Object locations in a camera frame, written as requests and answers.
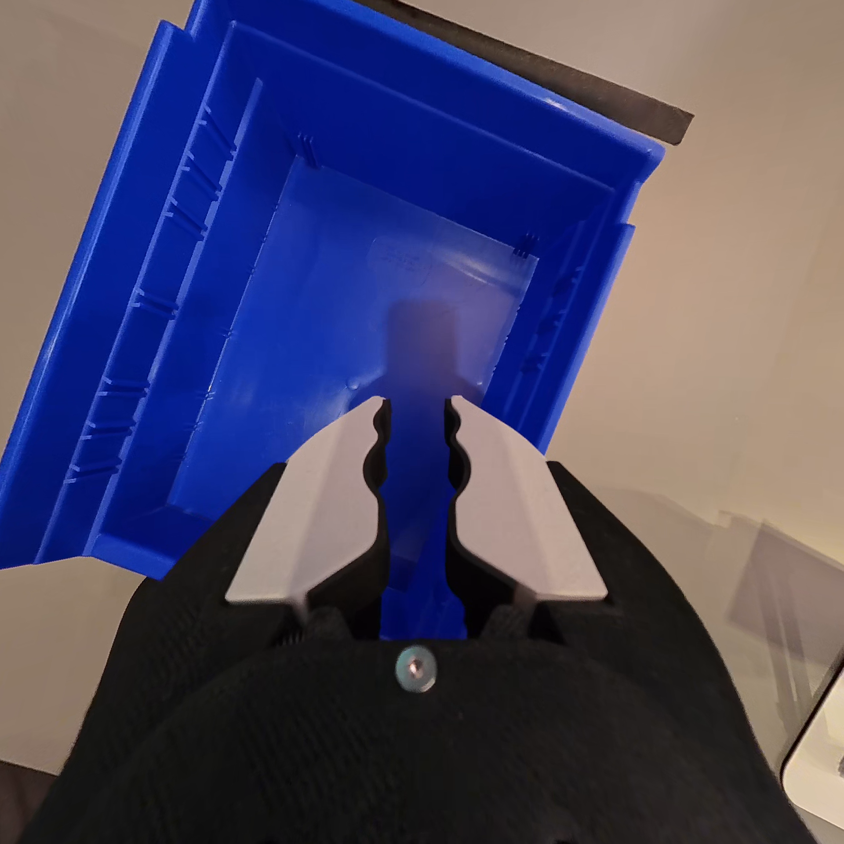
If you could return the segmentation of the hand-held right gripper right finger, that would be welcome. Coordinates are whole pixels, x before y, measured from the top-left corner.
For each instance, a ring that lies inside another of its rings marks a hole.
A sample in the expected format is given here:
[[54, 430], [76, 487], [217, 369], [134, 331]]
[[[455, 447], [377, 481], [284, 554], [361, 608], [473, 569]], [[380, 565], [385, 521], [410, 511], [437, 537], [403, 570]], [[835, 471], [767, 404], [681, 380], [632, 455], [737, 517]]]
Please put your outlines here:
[[477, 638], [501, 606], [603, 602], [608, 588], [541, 451], [462, 396], [445, 404], [445, 573]]

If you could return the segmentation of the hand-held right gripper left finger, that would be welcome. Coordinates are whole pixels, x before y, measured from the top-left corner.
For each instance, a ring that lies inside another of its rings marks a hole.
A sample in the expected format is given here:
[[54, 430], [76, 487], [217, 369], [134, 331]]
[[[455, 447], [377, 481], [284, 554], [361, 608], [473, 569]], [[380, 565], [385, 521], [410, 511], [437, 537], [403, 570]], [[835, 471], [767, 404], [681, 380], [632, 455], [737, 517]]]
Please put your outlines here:
[[342, 614], [378, 640], [391, 550], [382, 487], [393, 409], [365, 400], [306, 440], [284, 465], [226, 592], [226, 603]]

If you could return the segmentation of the blue plastic bin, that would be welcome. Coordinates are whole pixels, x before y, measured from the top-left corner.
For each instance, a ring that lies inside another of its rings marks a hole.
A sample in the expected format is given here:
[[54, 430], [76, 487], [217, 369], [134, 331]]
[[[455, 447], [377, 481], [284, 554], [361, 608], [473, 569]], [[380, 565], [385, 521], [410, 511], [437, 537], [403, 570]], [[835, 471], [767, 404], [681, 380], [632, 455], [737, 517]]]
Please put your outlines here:
[[444, 403], [540, 451], [654, 138], [355, 2], [195, 2], [132, 96], [2, 460], [2, 568], [161, 578], [375, 395], [387, 639], [462, 638]]

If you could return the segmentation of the instruction sheet on stand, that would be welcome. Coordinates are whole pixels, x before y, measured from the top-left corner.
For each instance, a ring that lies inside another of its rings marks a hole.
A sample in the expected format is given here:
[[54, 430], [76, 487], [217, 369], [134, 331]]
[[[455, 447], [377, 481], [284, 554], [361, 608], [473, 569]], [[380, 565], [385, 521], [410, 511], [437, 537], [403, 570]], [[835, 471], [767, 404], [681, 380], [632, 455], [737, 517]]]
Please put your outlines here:
[[815, 706], [782, 764], [780, 781], [792, 804], [843, 830], [843, 662]]

